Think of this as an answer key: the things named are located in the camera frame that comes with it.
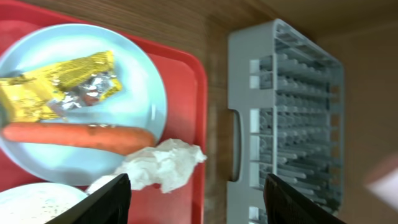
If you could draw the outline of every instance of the brown table surface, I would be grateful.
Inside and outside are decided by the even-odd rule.
[[[227,108],[227,39],[275,18],[260,0],[23,0],[169,45],[198,57],[208,75],[205,221],[226,223],[233,112]]]

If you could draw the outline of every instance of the utensil rack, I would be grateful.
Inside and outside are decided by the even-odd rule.
[[[343,198],[342,64],[284,21],[229,36],[228,107],[235,111],[227,222],[267,223],[268,173],[336,214]]]

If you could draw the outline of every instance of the white napkin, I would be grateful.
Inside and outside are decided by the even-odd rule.
[[[189,145],[179,139],[169,139],[157,147],[146,147],[132,153],[111,175],[94,181],[86,190],[92,194],[119,174],[127,173],[131,190],[160,184],[163,193],[187,184],[196,164],[206,160],[199,146]]]

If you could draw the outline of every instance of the white plate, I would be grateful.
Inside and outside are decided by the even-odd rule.
[[[68,119],[71,123],[142,127],[159,140],[167,112],[162,79],[150,58],[136,44],[111,30],[86,24],[63,24],[33,32],[0,58],[0,77],[16,76],[105,50],[114,53],[115,71],[123,89],[96,106],[69,112]],[[4,125],[5,111],[1,114]],[[112,173],[123,160],[123,156],[95,149],[10,142],[2,136],[0,146],[27,172],[68,185],[90,185],[100,176]]]
[[[0,193],[6,223],[43,224],[87,197],[80,189],[55,183],[28,184]]]

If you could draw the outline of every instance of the carrot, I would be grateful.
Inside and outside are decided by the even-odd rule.
[[[142,128],[16,122],[2,131],[10,141],[86,147],[128,155],[155,145],[155,137]]]

